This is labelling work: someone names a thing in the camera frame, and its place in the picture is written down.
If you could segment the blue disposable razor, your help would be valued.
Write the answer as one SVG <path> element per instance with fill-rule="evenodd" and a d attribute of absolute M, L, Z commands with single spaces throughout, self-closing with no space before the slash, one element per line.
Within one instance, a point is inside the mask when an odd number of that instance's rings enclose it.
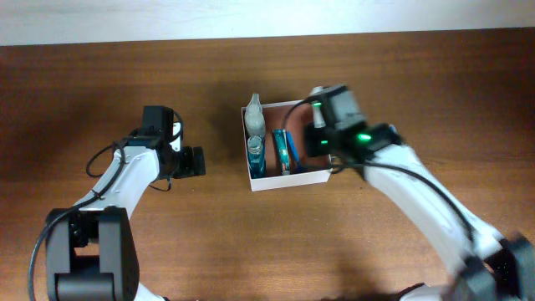
<path fill-rule="evenodd" d="M 304 167 L 301 165 L 300 158 L 299 158 L 299 155 L 298 155 L 298 150 L 297 150 L 297 147 L 296 147 L 296 145 L 294 143 L 293 136 L 292 136 L 291 132 L 288 131 L 288 130 L 286 131 L 286 137 L 287 137 L 290 153 L 292 155 L 292 159 L 293 159 L 293 162 L 295 164 L 295 173 L 298 174 L 298 173 L 305 172 Z"/>

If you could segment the green red toothpaste tube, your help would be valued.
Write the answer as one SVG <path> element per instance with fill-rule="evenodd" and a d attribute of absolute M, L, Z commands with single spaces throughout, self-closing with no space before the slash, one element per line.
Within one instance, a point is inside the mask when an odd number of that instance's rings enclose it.
<path fill-rule="evenodd" d="M 273 139 L 277 148 L 277 157 L 280 165 L 281 175 L 290 175 L 290 160 L 288 154 L 288 144 L 286 138 L 286 130 L 273 130 Z"/>

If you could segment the teal mouthwash bottle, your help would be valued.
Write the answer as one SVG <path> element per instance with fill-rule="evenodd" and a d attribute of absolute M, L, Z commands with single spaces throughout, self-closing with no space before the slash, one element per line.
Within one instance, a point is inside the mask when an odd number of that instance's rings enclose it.
<path fill-rule="evenodd" d="M 252 179 L 266 175 L 265 147 L 261 136 L 251 136 L 247 140 L 247 160 Z"/>

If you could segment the purple spray bottle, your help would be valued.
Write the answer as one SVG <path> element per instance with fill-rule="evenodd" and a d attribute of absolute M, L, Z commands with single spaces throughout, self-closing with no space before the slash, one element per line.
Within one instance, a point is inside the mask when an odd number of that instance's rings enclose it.
<path fill-rule="evenodd" d="M 248 103 L 244 115 L 244 122 L 247 133 L 250 136 L 260 136 L 262 139 L 266 135 L 266 124 L 262 113 L 259 94 L 253 94 Z"/>

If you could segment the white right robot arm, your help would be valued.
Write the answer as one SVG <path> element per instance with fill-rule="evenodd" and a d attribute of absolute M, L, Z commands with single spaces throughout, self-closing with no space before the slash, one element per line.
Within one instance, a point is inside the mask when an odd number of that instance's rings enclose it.
<path fill-rule="evenodd" d="M 394 300 L 532 300 L 534 246 L 505 238 L 462 205 L 423 165 L 396 128 L 368 125 L 343 84 L 317 87 L 305 99 L 324 121 L 319 147 L 386 195 L 423 233 L 452 276 L 416 284 Z"/>

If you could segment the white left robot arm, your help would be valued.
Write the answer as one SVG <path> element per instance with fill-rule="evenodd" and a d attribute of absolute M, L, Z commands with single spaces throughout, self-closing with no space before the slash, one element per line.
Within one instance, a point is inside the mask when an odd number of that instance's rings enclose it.
<path fill-rule="evenodd" d="M 50 300 L 158 300 L 140 282 L 130 218 L 156 181 L 203 176 L 203 150 L 183 146 L 183 120 L 171 108 L 143 109 L 140 127 L 109 145 L 110 166 L 68 208 L 53 209 L 35 249 L 46 248 Z"/>

